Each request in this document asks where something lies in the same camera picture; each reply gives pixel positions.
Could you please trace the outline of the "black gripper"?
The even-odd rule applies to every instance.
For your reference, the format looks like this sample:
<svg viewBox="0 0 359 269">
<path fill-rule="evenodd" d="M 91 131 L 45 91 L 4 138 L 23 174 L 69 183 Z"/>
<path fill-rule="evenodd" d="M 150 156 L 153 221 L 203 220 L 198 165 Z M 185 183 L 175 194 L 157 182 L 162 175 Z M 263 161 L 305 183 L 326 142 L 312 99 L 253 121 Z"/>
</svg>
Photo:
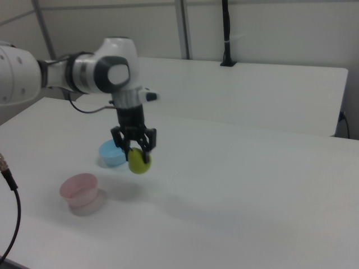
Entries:
<svg viewBox="0 0 359 269">
<path fill-rule="evenodd" d="M 157 145 L 157 130 L 145 127 L 144 109 L 142 105 L 117 109 L 119 127 L 113 127 L 111 134 L 117 148 L 120 148 L 128 161 L 131 140 L 138 141 L 142 149 L 145 164 L 150 162 L 150 153 Z"/>
</svg>

